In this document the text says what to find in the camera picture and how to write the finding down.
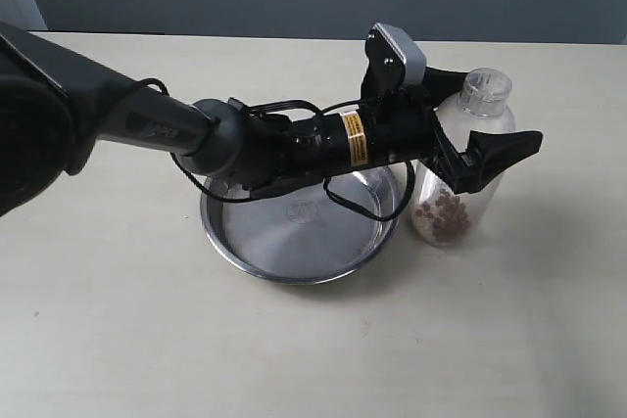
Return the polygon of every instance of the stainless steel bowl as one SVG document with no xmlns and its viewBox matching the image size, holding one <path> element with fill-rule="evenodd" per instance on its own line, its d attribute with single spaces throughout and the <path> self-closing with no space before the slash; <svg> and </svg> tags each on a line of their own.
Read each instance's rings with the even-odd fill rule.
<svg viewBox="0 0 627 418">
<path fill-rule="evenodd" d="M 220 196 L 245 196 L 211 178 L 205 186 Z M 331 189 L 380 215 L 392 212 L 402 196 L 387 167 L 333 178 Z M 283 284 L 325 283 L 356 271 L 381 250 L 398 223 L 342 208 L 321 185 L 236 205 L 203 195 L 201 215 L 222 256 L 253 276 Z"/>
</svg>

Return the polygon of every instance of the white table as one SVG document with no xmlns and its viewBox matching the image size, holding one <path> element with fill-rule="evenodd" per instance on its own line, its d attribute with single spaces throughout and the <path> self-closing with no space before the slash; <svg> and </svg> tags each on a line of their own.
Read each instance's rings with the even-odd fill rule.
<svg viewBox="0 0 627 418">
<path fill-rule="evenodd" d="M 49 33 L 192 103 L 355 98 L 362 42 Z M 0 219 L 0 416 L 627 416 L 627 47 L 423 43 L 513 79 L 541 153 L 469 247 L 407 221 L 363 271 L 286 288 L 223 260 L 169 156 L 99 143 Z"/>
</svg>

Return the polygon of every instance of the yellow warning label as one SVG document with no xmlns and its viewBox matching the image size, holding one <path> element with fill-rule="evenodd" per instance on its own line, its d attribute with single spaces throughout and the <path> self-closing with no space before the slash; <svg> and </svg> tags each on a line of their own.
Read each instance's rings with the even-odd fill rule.
<svg viewBox="0 0 627 418">
<path fill-rule="evenodd" d="M 340 114 L 346 135 L 349 138 L 351 150 L 351 166 L 361 166 L 368 163 L 368 147 L 365 140 L 362 118 L 357 112 L 345 112 Z"/>
</svg>

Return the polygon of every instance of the plastic bottle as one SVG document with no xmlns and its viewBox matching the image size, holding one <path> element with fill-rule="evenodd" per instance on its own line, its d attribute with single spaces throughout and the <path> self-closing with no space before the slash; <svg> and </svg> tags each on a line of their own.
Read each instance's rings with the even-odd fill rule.
<svg viewBox="0 0 627 418">
<path fill-rule="evenodd" d="M 471 130 L 506 133 L 515 130 L 507 105 L 511 80 L 493 69 L 473 70 L 460 93 L 446 99 L 436 111 L 447 136 L 462 152 Z M 476 229 L 492 201 L 503 175 L 481 192 L 454 195 L 449 186 L 421 163 L 418 164 L 411 222 L 429 244 L 448 246 Z"/>
</svg>

